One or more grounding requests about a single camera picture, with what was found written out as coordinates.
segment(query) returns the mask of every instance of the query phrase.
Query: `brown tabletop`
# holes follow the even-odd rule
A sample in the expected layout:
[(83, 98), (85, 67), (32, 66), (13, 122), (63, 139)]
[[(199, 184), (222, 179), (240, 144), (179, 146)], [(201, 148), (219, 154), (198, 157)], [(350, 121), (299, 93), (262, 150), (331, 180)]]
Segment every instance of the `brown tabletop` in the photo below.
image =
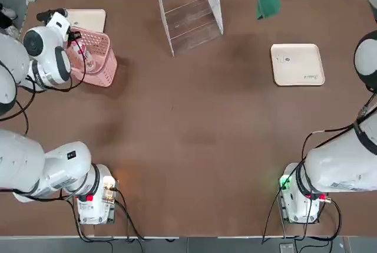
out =
[[(87, 144), (93, 162), (119, 179), (143, 235), (261, 236), (277, 180), (300, 160), (306, 135), (349, 124), (369, 97), (352, 61), (360, 38), (376, 29), (367, 0), (282, 0), (279, 15), (260, 21), (256, 0), (221, 0), (224, 36), (176, 57), (157, 0), (37, 0), (25, 27), (58, 6), (106, 10), (117, 75), (110, 88), (83, 84), (67, 94), (37, 95), (28, 109), (29, 137), (46, 150)], [(269, 50), (284, 42), (319, 47), (323, 86), (274, 84)], [(1, 127), (22, 132), (24, 119)], [(370, 214), (376, 192), (331, 196), (343, 213), (342, 235), (377, 235)], [(75, 234), (66, 205), (3, 197), (1, 208), (2, 235), (33, 234), (31, 227)], [(326, 207), (307, 234), (332, 235), (335, 217)], [(302, 234), (302, 226), (287, 233)], [(267, 234), (282, 235), (277, 206)], [(96, 226), (95, 235), (124, 236), (121, 212), (115, 225)]]

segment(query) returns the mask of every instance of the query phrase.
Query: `label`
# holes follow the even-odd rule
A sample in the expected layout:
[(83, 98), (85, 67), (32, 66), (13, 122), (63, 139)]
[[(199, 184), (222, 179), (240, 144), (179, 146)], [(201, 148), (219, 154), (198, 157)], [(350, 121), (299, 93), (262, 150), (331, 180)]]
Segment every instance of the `label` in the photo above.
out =
[(344, 182), (343, 183), (333, 182), (331, 184), (331, 187), (343, 189), (343, 190), (349, 190), (349, 191), (368, 191), (368, 189), (356, 188), (353, 185), (347, 184), (347, 183), (344, 183)]
[(59, 182), (56, 182), (54, 185), (51, 185), (55, 189), (61, 189), (65, 188), (68, 185), (71, 185), (72, 183), (76, 182), (76, 178), (69, 178), (68, 176), (62, 178)]
[(52, 193), (54, 193), (55, 191), (50, 189), (50, 188), (45, 188), (43, 189), (42, 191), (38, 192), (37, 195), (33, 195), (34, 197), (36, 198), (42, 198), (42, 197), (46, 197)]

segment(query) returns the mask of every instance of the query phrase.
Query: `green cloth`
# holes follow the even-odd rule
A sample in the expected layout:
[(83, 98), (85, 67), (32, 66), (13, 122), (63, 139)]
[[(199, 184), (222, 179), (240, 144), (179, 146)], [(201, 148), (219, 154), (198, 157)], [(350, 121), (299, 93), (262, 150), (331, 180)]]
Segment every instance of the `green cloth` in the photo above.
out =
[(280, 10), (280, 0), (258, 0), (256, 18), (274, 16)]

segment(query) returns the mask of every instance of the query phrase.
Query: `transparent plastic container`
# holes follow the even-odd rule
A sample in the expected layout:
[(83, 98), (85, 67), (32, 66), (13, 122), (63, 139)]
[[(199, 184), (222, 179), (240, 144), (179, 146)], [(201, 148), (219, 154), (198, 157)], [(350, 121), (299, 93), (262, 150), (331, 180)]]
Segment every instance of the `transparent plastic container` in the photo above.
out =
[(223, 34), (220, 0), (158, 0), (171, 53), (176, 55)]

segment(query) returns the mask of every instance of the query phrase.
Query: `plastic basket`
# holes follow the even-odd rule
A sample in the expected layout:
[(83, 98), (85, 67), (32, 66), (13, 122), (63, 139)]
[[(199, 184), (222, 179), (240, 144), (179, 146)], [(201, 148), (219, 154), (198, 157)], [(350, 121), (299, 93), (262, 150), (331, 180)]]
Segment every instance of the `plastic basket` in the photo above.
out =
[[(83, 43), (95, 62), (93, 72), (86, 72), (84, 82), (97, 86), (108, 87), (113, 82), (117, 70), (117, 60), (111, 49), (111, 41), (106, 34), (92, 32), (83, 28), (71, 27), (71, 31), (79, 31)], [(67, 55), (72, 66), (72, 75), (81, 80), (84, 75), (82, 56), (69, 47)]]

